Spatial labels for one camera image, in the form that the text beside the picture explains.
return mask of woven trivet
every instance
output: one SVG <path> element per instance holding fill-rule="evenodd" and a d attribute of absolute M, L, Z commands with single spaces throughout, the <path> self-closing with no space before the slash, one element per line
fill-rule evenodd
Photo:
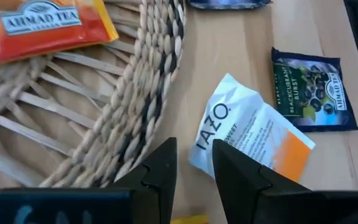
<path fill-rule="evenodd" d="M 104 2 L 119 40 L 0 67 L 0 171 L 26 187 L 104 187 L 143 159 L 160 126 L 183 0 Z"/>

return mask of blackcurrant image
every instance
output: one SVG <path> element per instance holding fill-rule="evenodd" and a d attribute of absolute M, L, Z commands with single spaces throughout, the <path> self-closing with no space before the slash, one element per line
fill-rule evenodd
<path fill-rule="evenodd" d="M 316 91 L 316 86 L 314 84 L 308 84 L 306 86 L 307 90 L 310 90 L 312 93 L 314 93 Z"/>
<path fill-rule="evenodd" d="M 306 77 L 307 79 L 311 80 L 311 78 L 313 77 L 313 72 L 311 72 L 311 71 L 305 72 L 305 77 Z"/>
<path fill-rule="evenodd" d="M 332 114 L 334 112 L 334 107 L 327 103 L 324 105 L 324 112 L 326 114 Z"/>
<path fill-rule="evenodd" d="M 329 80 L 328 74 L 325 73 L 325 72 L 322 72 L 322 73 L 320 74 L 320 80 L 321 80 L 321 81 L 324 81 L 324 82 L 328 81 L 328 80 Z"/>
<path fill-rule="evenodd" d="M 309 88 L 305 88 L 305 100 L 309 101 L 311 97 L 313 96 L 313 92 Z"/>
<path fill-rule="evenodd" d="M 316 79 L 316 87 L 319 90 L 324 90 L 326 87 L 326 83 L 324 81 L 322 81 L 320 78 Z"/>
<path fill-rule="evenodd" d="M 324 90 L 321 90 L 321 89 L 317 89 L 317 90 L 316 90 L 316 97 L 317 97 L 319 100 L 322 100 L 322 99 L 325 97 L 325 91 L 324 91 Z"/>
<path fill-rule="evenodd" d="M 311 70 L 312 72 L 321 72 L 320 68 L 318 68 L 316 65 L 312 65 L 312 66 L 310 67 L 310 70 Z"/>
<path fill-rule="evenodd" d="M 321 110 L 321 102 L 316 98 L 310 101 L 310 106 L 312 106 L 316 112 Z"/>

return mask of wooden table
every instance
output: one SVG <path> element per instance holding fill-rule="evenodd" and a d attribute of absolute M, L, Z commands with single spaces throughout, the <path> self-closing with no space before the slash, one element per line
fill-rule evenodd
<path fill-rule="evenodd" d="M 192 167 L 189 151 L 207 100 L 228 72 L 273 105 L 272 46 L 287 52 L 340 57 L 358 123 L 358 52 L 343 0 L 279 0 L 255 11 L 188 8 L 185 51 L 154 146 L 178 138 L 178 180 L 173 217 L 208 213 L 225 223 L 214 180 Z M 358 189 L 358 131 L 313 133 L 316 143 L 301 184 Z"/>

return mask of tea packet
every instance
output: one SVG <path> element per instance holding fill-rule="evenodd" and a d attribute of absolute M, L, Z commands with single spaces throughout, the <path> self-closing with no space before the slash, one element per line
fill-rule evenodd
<path fill-rule="evenodd" d="M 103 0 L 0 0 L 0 63 L 116 38 Z"/>
<path fill-rule="evenodd" d="M 241 85 L 230 74 L 226 74 L 209 99 L 190 152 L 190 163 L 212 177 L 214 139 L 222 139 L 295 182 L 315 146 L 266 104 L 259 93 Z"/>
<path fill-rule="evenodd" d="M 277 110 L 303 132 L 358 130 L 339 58 L 272 49 Z"/>
<path fill-rule="evenodd" d="M 272 3 L 271 0 L 189 0 L 200 9 L 258 9 Z"/>

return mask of ahmad tea logo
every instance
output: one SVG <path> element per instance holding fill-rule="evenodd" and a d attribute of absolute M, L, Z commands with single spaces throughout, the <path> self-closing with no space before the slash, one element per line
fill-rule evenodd
<path fill-rule="evenodd" d="M 75 6 L 50 1 L 28 1 L 16 12 L 1 13 L 1 19 L 8 35 L 81 25 Z"/>
<path fill-rule="evenodd" d="M 326 84 L 328 96 L 335 102 L 335 110 L 346 110 L 345 92 L 342 81 L 336 73 L 327 73 L 329 81 Z"/>

